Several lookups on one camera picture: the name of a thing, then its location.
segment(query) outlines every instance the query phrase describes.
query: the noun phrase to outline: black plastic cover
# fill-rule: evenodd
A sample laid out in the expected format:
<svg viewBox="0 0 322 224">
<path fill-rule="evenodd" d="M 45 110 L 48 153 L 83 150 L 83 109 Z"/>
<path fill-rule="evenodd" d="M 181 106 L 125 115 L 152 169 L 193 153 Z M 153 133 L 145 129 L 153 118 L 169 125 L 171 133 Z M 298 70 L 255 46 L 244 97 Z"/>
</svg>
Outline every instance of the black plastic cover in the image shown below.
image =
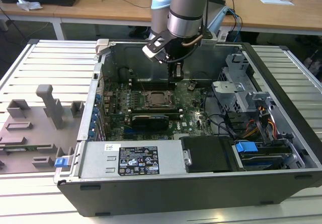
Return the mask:
<svg viewBox="0 0 322 224">
<path fill-rule="evenodd" d="M 188 173 L 239 171 L 229 137 L 196 136 L 181 138 L 183 150 L 189 150 L 192 165 Z"/>
</svg>

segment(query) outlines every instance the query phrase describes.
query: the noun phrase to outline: floor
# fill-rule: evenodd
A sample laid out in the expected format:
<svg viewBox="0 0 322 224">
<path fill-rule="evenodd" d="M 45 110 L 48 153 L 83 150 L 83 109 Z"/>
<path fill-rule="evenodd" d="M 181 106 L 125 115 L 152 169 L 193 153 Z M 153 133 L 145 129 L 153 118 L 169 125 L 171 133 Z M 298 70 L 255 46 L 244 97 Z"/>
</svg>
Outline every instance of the floor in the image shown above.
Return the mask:
<svg viewBox="0 0 322 224">
<path fill-rule="evenodd" d="M 15 21 L 15 24 L 26 38 L 29 38 L 28 36 L 32 34 L 30 38 L 34 39 L 56 39 L 53 26 L 50 23 Z M 128 33 L 132 30 L 127 26 L 100 25 L 101 35 L 98 37 L 95 35 L 94 25 L 64 24 L 63 28 L 68 40 L 128 39 Z M 296 37 L 296 35 L 261 33 L 257 43 L 261 45 L 285 45 L 303 61 L 311 54 L 311 49 L 309 46 L 297 42 Z M 7 32 L 0 31 L 0 78 L 6 73 L 25 45 L 26 42 L 13 24 L 9 25 Z"/>
</svg>

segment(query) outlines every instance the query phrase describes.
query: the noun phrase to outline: white paper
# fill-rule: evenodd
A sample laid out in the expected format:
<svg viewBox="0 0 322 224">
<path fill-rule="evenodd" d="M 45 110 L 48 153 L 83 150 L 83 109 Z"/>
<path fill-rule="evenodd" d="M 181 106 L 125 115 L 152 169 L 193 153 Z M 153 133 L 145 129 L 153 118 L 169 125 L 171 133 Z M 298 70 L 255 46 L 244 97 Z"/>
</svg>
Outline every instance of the white paper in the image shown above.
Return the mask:
<svg viewBox="0 0 322 224">
<path fill-rule="evenodd" d="M 264 4 L 294 5 L 292 2 L 284 0 L 261 0 Z"/>
<path fill-rule="evenodd" d="M 104 151 L 119 151 L 121 147 L 121 144 L 117 144 L 117 143 L 107 143 L 104 146 Z"/>
<path fill-rule="evenodd" d="M 29 11 L 29 10 L 35 10 L 35 9 L 42 9 L 42 6 L 38 2 L 28 2 L 25 0 L 18 0 L 17 6 L 20 7 L 23 10 Z"/>
</svg>

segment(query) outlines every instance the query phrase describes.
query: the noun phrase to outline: barcode sticker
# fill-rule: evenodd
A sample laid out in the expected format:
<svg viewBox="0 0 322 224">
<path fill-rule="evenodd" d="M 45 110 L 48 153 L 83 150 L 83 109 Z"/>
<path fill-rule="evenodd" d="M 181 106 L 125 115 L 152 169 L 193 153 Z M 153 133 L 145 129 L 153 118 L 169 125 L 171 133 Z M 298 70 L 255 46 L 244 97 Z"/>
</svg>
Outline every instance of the barcode sticker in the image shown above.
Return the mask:
<svg viewBox="0 0 322 224">
<path fill-rule="evenodd" d="M 120 147 L 121 145 L 120 144 L 110 144 L 110 143 L 107 143 L 105 144 L 105 147 L 104 147 L 104 151 L 119 151 L 120 150 Z"/>
</svg>

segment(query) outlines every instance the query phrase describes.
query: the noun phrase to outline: sticker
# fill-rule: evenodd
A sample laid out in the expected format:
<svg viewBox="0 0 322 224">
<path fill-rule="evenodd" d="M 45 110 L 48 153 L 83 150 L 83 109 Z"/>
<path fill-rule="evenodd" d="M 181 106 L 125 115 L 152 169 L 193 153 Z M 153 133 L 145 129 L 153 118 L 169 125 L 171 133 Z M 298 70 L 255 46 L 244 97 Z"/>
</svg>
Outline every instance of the sticker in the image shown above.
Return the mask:
<svg viewBox="0 0 322 224">
<path fill-rule="evenodd" d="M 121 147 L 119 148 L 120 176 L 159 174 L 157 147 Z"/>
<path fill-rule="evenodd" d="M 118 151 L 120 149 L 120 144 L 110 144 L 110 143 L 107 143 L 105 144 L 104 146 L 104 151 Z"/>
</svg>

